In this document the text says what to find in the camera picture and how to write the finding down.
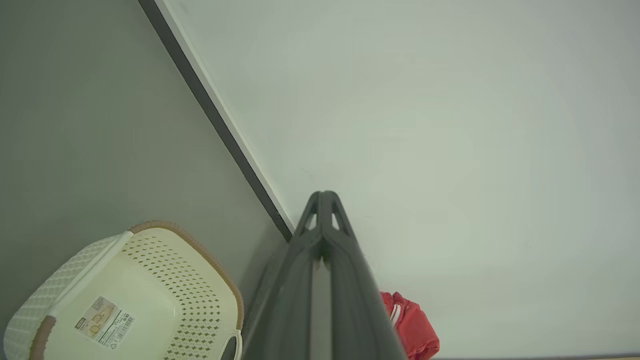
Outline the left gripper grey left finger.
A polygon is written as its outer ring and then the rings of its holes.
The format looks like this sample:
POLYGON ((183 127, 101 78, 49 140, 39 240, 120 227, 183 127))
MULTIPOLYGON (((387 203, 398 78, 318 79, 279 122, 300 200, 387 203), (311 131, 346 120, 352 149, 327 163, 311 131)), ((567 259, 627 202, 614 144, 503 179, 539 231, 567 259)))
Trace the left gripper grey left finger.
POLYGON ((313 279, 322 255, 317 216, 321 194, 311 194, 292 237, 265 267, 242 330, 244 360, 308 360, 313 279))

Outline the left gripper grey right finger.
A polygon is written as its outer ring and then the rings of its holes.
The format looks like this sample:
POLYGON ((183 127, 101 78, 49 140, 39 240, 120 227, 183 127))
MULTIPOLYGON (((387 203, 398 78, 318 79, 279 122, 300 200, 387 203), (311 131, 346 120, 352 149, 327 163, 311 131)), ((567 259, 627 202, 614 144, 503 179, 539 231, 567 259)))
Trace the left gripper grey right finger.
POLYGON ((331 285, 334 360, 404 360, 376 282, 345 208, 334 191, 323 193, 323 242, 331 285))

